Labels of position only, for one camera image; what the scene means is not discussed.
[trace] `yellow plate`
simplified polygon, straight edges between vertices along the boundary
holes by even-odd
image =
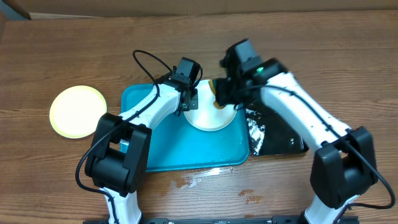
[[[89,136],[106,113],[104,96],[89,86],[74,86],[61,92],[50,108],[53,129],[66,138]]]

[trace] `cable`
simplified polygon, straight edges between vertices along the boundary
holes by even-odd
[[[303,104],[305,104],[305,106],[310,109],[310,111],[322,122],[323,125],[326,126],[327,130],[330,130],[332,132],[332,134],[334,136],[336,136],[336,138],[339,139],[339,141],[341,141],[347,148],[350,149],[351,152],[353,152],[355,154],[355,156],[357,158],[359,158],[378,178],[379,180],[383,183],[383,185],[385,186],[385,188],[387,189],[391,201],[390,204],[388,205],[370,205],[370,204],[366,204],[366,203],[348,203],[346,204],[343,209],[341,210],[341,212],[339,213],[339,215],[336,217],[336,219],[333,221],[333,224],[338,223],[338,220],[344,215],[345,211],[347,211],[347,209],[350,209],[353,206],[357,206],[357,207],[365,207],[365,208],[373,208],[373,209],[378,209],[378,210],[384,210],[384,209],[389,209],[392,208],[395,205],[396,202],[396,196],[394,194],[393,189],[391,188],[391,186],[388,184],[388,182],[384,179],[384,177],[350,144],[348,144],[334,129],[333,127],[328,124],[318,113],[317,111],[310,105],[310,103],[308,103],[307,101],[305,101],[304,98],[302,98],[300,95],[296,94],[295,91],[292,90],[288,90],[285,88],[282,88],[280,86],[274,86],[274,85],[254,85],[254,86],[250,86],[247,88],[243,88],[241,90],[238,90],[236,93],[242,92],[242,91],[246,91],[246,90],[257,90],[259,88],[273,88],[276,90],[280,90],[280,91],[284,91],[286,93],[289,93],[292,96],[295,96],[296,98],[298,98]]]
[[[89,192],[94,192],[94,193],[99,193],[99,194],[103,194],[105,196],[107,196],[109,199],[109,201],[111,202],[111,206],[112,206],[112,213],[113,213],[113,218],[114,218],[114,223],[118,224],[119,223],[119,219],[118,216],[116,214],[116,207],[114,204],[114,200],[111,194],[109,194],[108,192],[104,191],[104,190],[98,190],[98,189],[93,189],[91,187],[87,187],[85,185],[82,184],[82,182],[80,181],[80,177],[79,177],[79,173],[80,173],[80,169],[81,166],[83,165],[84,161],[86,160],[86,158],[88,157],[88,155],[97,147],[97,145],[99,143],[101,143],[102,141],[104,141],[105,138],[107,138],[108,136],[110,136],[111,134],[115,133],[116,131],[118,131],[120,128],[122,128],[126,123],[128,123],[129,121],[131,121],[132,119],[136,118],[138,115],[140,115],[143,111],[145,111],[146,109],[148,109],[148,107],[150,107],[155,101],[156,99],[159,97],[160,95],[160,90],[159,90],[159,85],[156,83],[155,78],[144,68],[144,66],[142,66],[142,64],[138,61],[137,57],[136,57],[136,53],[143,53],[146,55],[151,56],[152,58],[156,59],[158,62],[160,62],[162,65],[164,65],[170,72],[172,71],[171,68],[169,66],[167,66],[163,61],[161,61],[161,59],[159,59],[158,57],[156,57],[155,55],[152,55],[149,52],[146,52],[144,50],[135,50],[132,53],[132,57],[134,58],[134,60],[136,61],[136,63],[138,64],[138,66],[141,67],[141,69],[148,75],[148,77],[154,82],[154,85],[156,86],[156,95],[155,97],[147,104],[145,105],[143,108],[141,108],[139,111],[135,112],[132,116],[128,117],[127,119],[125,119],[122,123],[120,123],[119,125],[117,125],[116,127],[114,127],[112,130],[110,130],[108,133],[106,133],[101,139],[99,139],[91,148],[89,148],[86,153],[83,155],[83,157],[80,159],[77,167],[76,167],[76,172],[75,172],[75,179],[76,179],[76,183],[77,185],[79,185],[79,187],[81,187],[83,190],[87,190]]]
[[[200,78],[199,78],[198,81],[193,85],[194,88],[196,88],[196,87],[199,85],[199,82],[200,82],[200,80],[201,80],[201,78],[202,78],[202,76],[203,76],[203,68],[200,66],[199,69],[200,69]]]

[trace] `blue tray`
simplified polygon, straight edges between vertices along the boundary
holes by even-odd
[[[121,111],[136,106],[151,90],[152,84],[128,87],[122,94]],[[121,151],[126,152],[127,146],[121,144]],[[170,114],[152,132],[147,172],[239,165],[248,155],[244,110],[227,127],[210,132],[194,128],[183,113]]]

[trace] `cream colored disc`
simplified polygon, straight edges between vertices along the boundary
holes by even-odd
[[[209,80],[202,80],[197,86],[198,109],[185,111],[184,115],[194,127],[204,131],[217,131],[232,122],[236,110],[233,105],[227,105],[223,109],[217,109],[213,105],[216,96],[210,89]]]
[[[93,133],[106,113],[102,94],[89,86],[74,86],[61,92],[50,108],[53,129],[66,138],[83,138]]]

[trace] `wooden table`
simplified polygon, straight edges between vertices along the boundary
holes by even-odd
[[[279,58],[336,117],[372,132],[377,167],[398,192],[398,11],[8,21],[0,45],[0,222],[81,223],[108,215],[103,196],[74,179],[91,136],[69,140],[51,128],[50,105],[61,91],[92,86],[118,114],[123,90],[150,82],[134,49],[169,65],[192,58],[204,78],[216,78],[224,76],[224,51],[245,37],[263,58]],[[140,60],[157,77],[165,73],[149,57]],[[145,217],[174,219],[295,215],[314,195],[311,166],[309,154],[264,156],[219,172],[147,174],[139,206]],[[385,204],[389,197],[378,183],[358,201]],[[398,223],[396,208],[348,214]]]

